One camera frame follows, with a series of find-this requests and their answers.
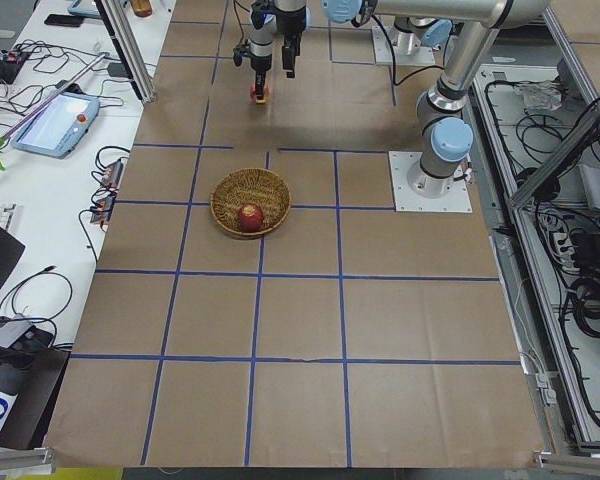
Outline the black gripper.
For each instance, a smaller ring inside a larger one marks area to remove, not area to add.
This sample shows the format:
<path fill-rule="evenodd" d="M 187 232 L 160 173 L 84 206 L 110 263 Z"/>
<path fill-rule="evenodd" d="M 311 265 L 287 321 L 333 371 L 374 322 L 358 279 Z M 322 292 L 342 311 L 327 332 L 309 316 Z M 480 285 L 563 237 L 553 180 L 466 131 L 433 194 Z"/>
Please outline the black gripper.
<path fill-rule="evenodd" d="M 300 55 L 302 34 L 305 30 L 305 21 L 300 19 L 278 19 L 278 32 L 283 36 L 281 48 L 283 70 L 286 78 L 295 78 L 296 58 Z"/>
<path fill-rule="evenodd" d="M 257 56 L 252 54 L 250 57 L 250 64 L 255 72 L 255 89 L 263 90 L 259 95 L 259 99 L 268 99 L 268 87 L 265 85 L 267 72 L 272 67 L 272 55 Z"/>

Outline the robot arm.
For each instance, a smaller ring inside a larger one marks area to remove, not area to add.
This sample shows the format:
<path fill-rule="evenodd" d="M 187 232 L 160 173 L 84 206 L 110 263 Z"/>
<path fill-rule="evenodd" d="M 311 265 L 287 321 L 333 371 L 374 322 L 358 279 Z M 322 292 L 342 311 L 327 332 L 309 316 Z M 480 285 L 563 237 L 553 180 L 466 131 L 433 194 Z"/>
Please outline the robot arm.
<path fill-rule="evenodd" d="M 302 34 L 307 28 L 307 13 L 305 1 L 275 0 L 252 3 L 248 56 L 255 74 L 250 93 L 255 103 L 263 104 L 268 99 L 266 76 L 272 67 L 273 40 L 276 35 L 283 37 L 281 55 L 286 77 L 295 77 L 296 58 L 301 53 Z"/>
<path fill-rule="evenodd" d="M 424 148 L 407 178 L 412 191 L 429 199 L 445 196 L 454 173 L 466 159 L 474 134 L 461 118 L 467 92 L 498 33 L 539 17 L 547 1 L 324 1 L 323 12 L 335 23 L 374 13 L 409 19 L 449 19 L 464 24 L 436 83 L 422 93 L 417 118 Z"/>

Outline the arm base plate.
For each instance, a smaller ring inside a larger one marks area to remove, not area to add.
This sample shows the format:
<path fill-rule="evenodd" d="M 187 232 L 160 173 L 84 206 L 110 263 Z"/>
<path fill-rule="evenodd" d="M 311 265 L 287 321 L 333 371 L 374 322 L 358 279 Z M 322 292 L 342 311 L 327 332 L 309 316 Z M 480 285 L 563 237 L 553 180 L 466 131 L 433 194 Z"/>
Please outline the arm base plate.
<path fill-rule="evenodd" d="M 397 65 L 424 67 L 436 63 L 432 48 L 422 46 L 411 31 L 401 31 L 395 26 L 386 27 L 385 31 L 390 41 L 379 26 L 371 30 L 376 64 L 391 65 L 392 54 Z"/>
<path fill-rule="evenodd" d="M 471 214 L 473 209 L 462 164 L 450 177 L 437 179 L 421 169 L 421 155 L 413 151 L 388 153 L 395 211 Z"/>

